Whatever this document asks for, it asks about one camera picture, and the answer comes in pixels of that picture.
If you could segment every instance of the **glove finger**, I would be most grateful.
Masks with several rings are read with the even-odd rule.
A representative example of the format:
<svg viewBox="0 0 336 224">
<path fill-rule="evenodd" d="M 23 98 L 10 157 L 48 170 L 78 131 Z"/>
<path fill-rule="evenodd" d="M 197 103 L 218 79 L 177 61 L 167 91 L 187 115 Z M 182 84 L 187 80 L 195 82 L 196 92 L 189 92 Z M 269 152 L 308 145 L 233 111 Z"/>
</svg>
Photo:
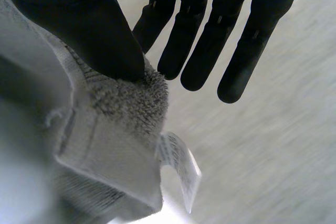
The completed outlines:
<svg viewBox="0 0 336 224">
<path fill-rule="evenodd" d="M 116 0 L 61 6 L 12 1 L 27 18 L 58 36 L 97 72 L 129 81 L 144 77 L 143 53 Z"/>
<path fill-rule="evenodd" d="M 294 0 L 252 0 L 251 13 L 217 89 L 226 103 L 239 100 L 279 19 Z"/>
<path fill-rule="evenodd" d="M 207 0 L 181 0 L 180 12 L 157 67 L 166 79 L 179 75 L 203 20 L 206 4 Z"/>
<path fill-rule="evenodd" d="M 184 88 L 196 91 L 204 85 L 237 22 L 243 1 L 213 0 L 209 21 L 181 75 Z"/>
<path fill-rule="evenodd" d="M 163 27 L 172 17 L 176 0 L 150 0 L 134 27 L 133 34 L 144 53 L 147 53 L 158 38 Z"/>
</svg>

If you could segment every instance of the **white label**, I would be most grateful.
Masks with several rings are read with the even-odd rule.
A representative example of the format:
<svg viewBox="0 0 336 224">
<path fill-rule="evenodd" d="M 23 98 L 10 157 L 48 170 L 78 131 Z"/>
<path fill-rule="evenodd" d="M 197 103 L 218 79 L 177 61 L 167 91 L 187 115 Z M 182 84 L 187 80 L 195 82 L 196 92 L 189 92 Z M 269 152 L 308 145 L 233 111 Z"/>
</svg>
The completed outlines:
<svg viewBox="0 0 336 224">
<path fill-rule="evenodd" d="M 193 154 L 178 136 L 167 132 L 158 140 L 156 156 L 161 166 L 170 165 L 176 170 L 181 181 L 185 209 L 191 213 L 202 177 Z"/>
</svg>

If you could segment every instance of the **black glove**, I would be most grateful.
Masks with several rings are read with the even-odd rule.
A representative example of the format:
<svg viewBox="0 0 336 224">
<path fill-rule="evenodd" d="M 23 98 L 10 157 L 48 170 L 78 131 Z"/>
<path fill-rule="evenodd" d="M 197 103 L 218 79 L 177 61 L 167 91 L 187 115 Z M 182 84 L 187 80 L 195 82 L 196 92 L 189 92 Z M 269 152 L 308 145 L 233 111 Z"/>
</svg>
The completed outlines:
<svg viewBox="0 0 336 224">
<path fill-rule="evenodd" d="M 30 20 L 58 36 L 91 68 L 108 77 L 139 80 L 142 50 L 117 0 L 12 0 Z"/>
<path fill-rule="evenodd" d="M 186 89 L 196 91 L 205 83 L 236 24 L 243 1 L 213 0 L 210 18 L 181 75 Z M 233 103 L 241 97 L 277 22 L 292 3 L 293 0 L 252 0 L 244 32 L 217 90 L 223 102 Z M 180 11 L 157 67 L 166 79 L 175 79 L 181 72 L 206 4 L 207 0 L 181 0 Z M 175 0 L 150 0 L 143 8 L 133 34 L 144 52 L 152 47 L 174 7 Z"/>
</svg>

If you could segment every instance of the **fabric tag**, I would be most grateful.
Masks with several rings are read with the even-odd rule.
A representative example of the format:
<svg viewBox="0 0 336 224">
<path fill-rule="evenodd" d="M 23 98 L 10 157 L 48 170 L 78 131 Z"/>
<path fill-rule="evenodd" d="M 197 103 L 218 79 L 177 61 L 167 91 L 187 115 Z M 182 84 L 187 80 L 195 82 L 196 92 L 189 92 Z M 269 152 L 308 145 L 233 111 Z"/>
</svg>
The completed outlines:
<svg viewBox="0 0 336 224">
<path fill-rule="evenodd" d="M 178 136 L 167 132 L 158 140 L 156 157 L 161 167 L 170 165 L 176 170 L 181 181 L 185 209 L 190 214 L 202 177 L 193 154 Z"/>
</svg>

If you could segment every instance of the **folded fabric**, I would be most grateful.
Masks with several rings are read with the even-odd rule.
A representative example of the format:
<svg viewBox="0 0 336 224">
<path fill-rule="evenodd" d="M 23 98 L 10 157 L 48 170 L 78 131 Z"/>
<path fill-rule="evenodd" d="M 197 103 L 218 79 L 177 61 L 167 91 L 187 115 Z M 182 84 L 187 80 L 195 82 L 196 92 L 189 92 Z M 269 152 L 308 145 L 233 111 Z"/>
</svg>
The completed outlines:
<svg viewBox="0 0 336 224">
<path fill-rule="evenodd" d="M 154 153 L 168 105 L 164 78 L 148 61 L 139 82 L 107 78 L 23 17 L 11 0 L 0 1 L 14 22 L 43 37 L 71 83 L 71 101 L 55 137 L 51 170 L 62 199 L 92 217 L 86 216 L 85 223 L 124 213 L 139 219 L 159 211 L 160 164 Z"/>
</svg>

